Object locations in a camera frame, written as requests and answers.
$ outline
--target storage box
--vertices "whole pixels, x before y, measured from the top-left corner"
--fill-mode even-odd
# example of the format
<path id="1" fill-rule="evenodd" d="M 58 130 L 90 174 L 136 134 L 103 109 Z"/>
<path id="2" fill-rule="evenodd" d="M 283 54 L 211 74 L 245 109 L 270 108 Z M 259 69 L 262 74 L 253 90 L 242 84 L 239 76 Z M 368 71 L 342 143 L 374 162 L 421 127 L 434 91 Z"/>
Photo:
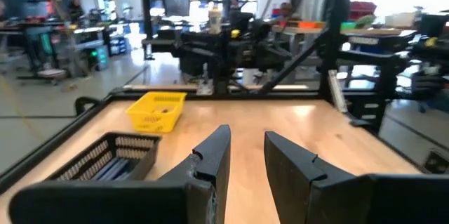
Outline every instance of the storage box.
<path id="1" fill-rule="evenodd" d="M 178 92 L 149 92 L 131 105 L 126 114 L 136 131 L 168 133 L 181 115 L 185 96 L 186 93 Z"/>
<path id="2" fill-rule="evenodd" d="M 123 180 L 142 180 L 156 161 L 160 139 L 158 136 L 106 133 L 47 180 L 102 180 L 94 178 L 114 158 L 127 161 L 119 174 L 123 175 Z"/>

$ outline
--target black metal frame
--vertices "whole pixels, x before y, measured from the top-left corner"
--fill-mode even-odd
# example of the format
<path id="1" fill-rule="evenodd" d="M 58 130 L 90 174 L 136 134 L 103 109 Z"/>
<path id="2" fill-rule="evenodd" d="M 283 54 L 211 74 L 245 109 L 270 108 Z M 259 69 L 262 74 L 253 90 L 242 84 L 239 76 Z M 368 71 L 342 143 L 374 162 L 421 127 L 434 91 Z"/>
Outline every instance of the black metal frame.
<path id="1" fill-rule="evenodd" d="M 143 0 L 142 2 L 144 9 L 149 9 L 149 0 Z M 388 86 L 390 84 L 392 78 L 396 78 L 396 74 L 394 69 L 390 68 L 390 65 L 397 65 L 392 63 L 393 61 L 385 60 L 383 56 L 373 55 L 373 54 L 362 54 L 364 56 L 360 56 L 360 53 L 353 54 L 350 52 L 341 52 L 340 51 L 340 42 L 344 39 L 340 34 L 340 23 L 344 19 L 345 12 L 345 0 L 335 0 L 334 2 L 333 12 L 330 14 L 330 19 L 328 22 L 327 29 L 320 35 L 320 38 L 316 41 L 316 43 L 310 48 L 307 49 L 305 53 L 299 55 L 294 58 L 290 65 L 287 66 L 273 81 L 264 85 L 260 90 L 253 91 L 251 93 L 239 93 L 238 91 L 234 93 L 224 94 L 224 95 L 210 95 L 210 96 L 198 96 L 196 95 L 196 90 L 191 89 L 177 89 L 176 91 L 185 91 L 187 92 L 187 100 L 297 100 L 297 99 L 324 99 L 329 103 L 332 103 L 332 98 L 330 95 L 330 85 L 328 83 L 328 75 L 321 75 L 321 84 L 320 89 L 318 91 L 309 91 L 309 90 L 279 90 L 275 89 L 275 85 L 277 85 L 282 78 L 284 78 L 288 73 L 291 72 L 294 68 L 296 68 L 301 61 L 303 61 L 311 52 L 317 48 L 318 46 L 324 45 L 326 42 L 326 53 L 323 56 L 323 66 L 322 72 L 328 72 L 329 70 L 336 70 L 336 60 L 337 58 L 350 59 L 355 60 L 357 58 L 360 60 L 364 58 L 364 62 L 368 64 L 378 64 L 386 67 L 386 73 L 381 76 L 382 84 L 376 86 L 374 91 L 367 90 L 350 90 L 344 91 L 345 98 L 352 104 L 349 108 L 349 113 L 355 116 L 355 120 L 353 120 L 353 125 L 362 126 L 369 132 L 375 134 L 378 133 L 380 126 L 382 124 L 382 119 L 384 116 L 384 110 L 387 105 L 387 99 L 394 98 L 394 87 Z M 151 28 L 151 16 L 149 11 L 144 11 L 145 17 L 145 32 L 147 33 L 147 39 L 152 39 L 152 28 Z M 148 42 L 142 41 L 142 45 L 144 49 L 146 49 Z M 167 91 L 167 89 L 156 90 L 152 89 L 151 91 Z M 60 132 L 50 138 L 43 145 L 39 146 L 33 152 L 30 152 L 28 155 L 19 160 L 16 164 L 12 165 L 7 171 L 0 175 L 0 193 L 5 192 L 10 186 L 20 180 L 23 176 L 25 176 L 30 170 L 32 170 L 39 162 L 45 159 L 51 152 L 56 150 L 61 144 L 63 144 L 67 139 L 69 139 L 72 135 L 74 135 L 81 127 L 86 125 L 95 115 L 101 112 L 103 109 L 108 106 L 111 102 L 117 100 L 137 100 L 142 95 L 144 95 L 148 90 L 131 90 L 129 88 L 118 88 L 113 90 L 105 99 L 95 101 L 96 103 L 93 107 L 88 110 L 84 110 L 83 103 L 92 103 L 86 99 L 80 99 L 76 103 L 77 106 L 77 114 L 79 116 L 65 128 L 63 128 Z M 377 107 L 373 109 L 367 108 L 366 104 L 375 104 Z M 365 114 L 373 114 L 375 115 L 370 123 L 360 123 L 360 119 L 363 119 Z M 402 152 L 397 150 L 394 146 L 391 146 L 389 143 L 385 142 L 383 139 L 380 139 L 383 143 L 385 143 L 388 147 L 390 147 L 393 151 L 401 155 L 405 160 L 409 161 L 415 167 L 423 172 L 426 172 L 421 168 L 420 164 L 414 163 L 413 160 L 405 156 Z"/>

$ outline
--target robot workstation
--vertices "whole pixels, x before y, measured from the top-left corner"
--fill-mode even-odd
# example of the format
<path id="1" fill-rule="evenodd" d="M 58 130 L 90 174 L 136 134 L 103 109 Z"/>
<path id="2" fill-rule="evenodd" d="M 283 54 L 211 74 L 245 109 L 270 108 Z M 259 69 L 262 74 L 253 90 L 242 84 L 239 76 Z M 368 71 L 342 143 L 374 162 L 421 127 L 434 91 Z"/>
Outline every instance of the robot workstation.
<path id="1" fill-rule="evenodd" d="M 204 79 L 78 98 L 77 117 L 0 177 L 0 223 L 449 223 L 449 177 L 377 136 L 388 102 L 423 98 L 396 92 L 408 60 L 341 51 L 366 37 L 340 31 L 348 5 L 329 3 L 299 55 L 238 12 L 217 34 L 164 43 L 145 11 L 145 53 L 168 44 L 204 64 Z M 312 53 L 318 90 L 279 85 Z M 375 87 L 342 90 L 337 60 L 377 65 Z M 241 67 L 277 73 L 243 86 L 232 78 Z"/>

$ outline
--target black basket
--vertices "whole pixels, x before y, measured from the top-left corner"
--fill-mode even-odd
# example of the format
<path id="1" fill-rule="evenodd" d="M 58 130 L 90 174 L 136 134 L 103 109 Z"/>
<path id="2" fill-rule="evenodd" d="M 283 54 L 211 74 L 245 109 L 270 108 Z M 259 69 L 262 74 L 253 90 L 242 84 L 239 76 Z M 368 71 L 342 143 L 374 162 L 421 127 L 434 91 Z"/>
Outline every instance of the black basket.
<path id="1" fill-rule="evenodd" d="M 92 180 L 115 157 L 126 159 L 124 180 L 143 180 L 156 161 L 161 137 L 106 133 L 47 180 Z"/>

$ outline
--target white bottle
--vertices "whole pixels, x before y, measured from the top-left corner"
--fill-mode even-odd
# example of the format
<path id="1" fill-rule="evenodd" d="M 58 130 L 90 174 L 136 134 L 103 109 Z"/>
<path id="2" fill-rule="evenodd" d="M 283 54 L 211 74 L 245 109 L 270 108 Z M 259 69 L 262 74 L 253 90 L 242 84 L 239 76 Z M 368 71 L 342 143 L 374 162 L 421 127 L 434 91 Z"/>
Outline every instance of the white bottle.
<path id="1" fill-rule="evenodd" d="M 219 34 L 222 31 L 222 11 L 214 4 L 209 10 L 209 34 Z"/>

